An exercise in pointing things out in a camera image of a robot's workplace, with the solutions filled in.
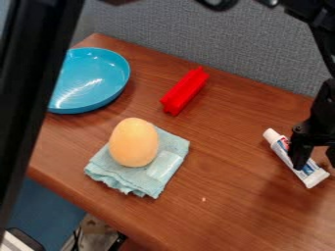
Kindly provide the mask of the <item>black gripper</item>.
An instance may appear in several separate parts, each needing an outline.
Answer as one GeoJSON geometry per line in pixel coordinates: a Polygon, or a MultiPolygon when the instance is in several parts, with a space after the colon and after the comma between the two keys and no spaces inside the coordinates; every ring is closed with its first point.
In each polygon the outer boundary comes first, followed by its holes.
{"type": "Polygon", "coordinates": [[[294,126],[288,156],[301,171],[314,146],[330,146],[326,155],[335,169],[335,78],[327,79],[310,108],[310,117],[294,126]]]}

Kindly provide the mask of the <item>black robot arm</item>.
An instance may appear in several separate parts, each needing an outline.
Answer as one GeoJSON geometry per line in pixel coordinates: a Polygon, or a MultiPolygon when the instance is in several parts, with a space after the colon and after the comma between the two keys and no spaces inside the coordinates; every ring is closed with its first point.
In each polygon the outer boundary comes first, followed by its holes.
{"type": "MultiPolygon", "coordinates": [[[[292,128],[299,170],[313,148],[335,149],[335,0],[256,0],[306,22],[333,78],[292,128]]],[[[0,241],[23,186],[47,105],[86,0],[14,0],[0,37],[0,241]]]]}

